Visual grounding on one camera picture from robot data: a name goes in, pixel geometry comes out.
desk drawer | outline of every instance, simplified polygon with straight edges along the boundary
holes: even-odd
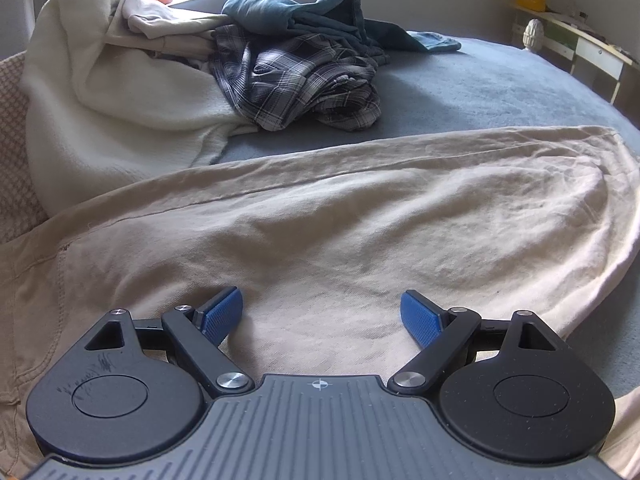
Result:
[[[584,38],[578,38],[578,46],[575,49],[575,53],[577,56],[593,63],[616,81],[620,79],[620,74],[622,74],[622,68],[625,63],[612,53],[607,52]]]
[[[574,60],[574,51],[562,43],[558,43],[557,41],[545,36],[544,46],[549,50],[553,50],[556,54],[560,54],[560,56],[568,59],[569,61]]]

blue gripper pad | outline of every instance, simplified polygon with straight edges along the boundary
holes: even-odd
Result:
[[[228,287],[201,306],[193,316],[193,323],[215,346],[238,326],[242,318],[242,294]]]
[[[400,297],[400,319],[420,348],[426,348],[442,333],[445,314],[445,310],[414,290]]]

blue towel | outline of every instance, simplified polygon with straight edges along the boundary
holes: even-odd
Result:
[[[412,52],[450,52],[458,41],[434,32],[407,33],[393,23],[365,20],[360,0],[318,0],[299,4],[294,0],[228,0],[223,14],[255,34],[299,36],[323,34],[379,64],[388,61],[383,49]]]

pile of clothes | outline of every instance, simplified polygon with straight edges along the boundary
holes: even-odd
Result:
[[[230,136],[305,114],[345,131],[380,116],[385,49],[457,41],[365,20],[360,0],[228,0],[222,14],[155,0],[49,0],[27,48],[31,178],[51,216],[216,160]]]
[[[270,131],[307,113],[341,130],[367,128],[380,117],[371,81],[388,63],[385,48],[460,48],[439,34],[365,20],[360,0],[228,0],[222,13],[234,25],[212,34],[212,72],[236,109]]]

cream blanket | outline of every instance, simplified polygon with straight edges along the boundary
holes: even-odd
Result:
[[[122,45],[180,52],[192,43],[180,36],[165,42],[167,34],[228,23],[226,16],[194,15],[185,20],[149,0],[44,5],[27,47],[22,87],[30,99],[31,177],[50,216],[133,182],[209,164],[228,136],[257,131],[235,112],[212,75],[107,44],[111,26],[112,42],[117,37]],[[140,32],[139,41],[131,41],[133,33],[115,35],[127,26]]]
[[[63,211],[0,246],[0,468],[40,459],[27,394],[116,307],[153,317],[239,286],[223,349],[256,378],[388,378],[417,352],[407,288],[566,335],[636,255],[639,185],[612,130],[516,128],[195,168]]]

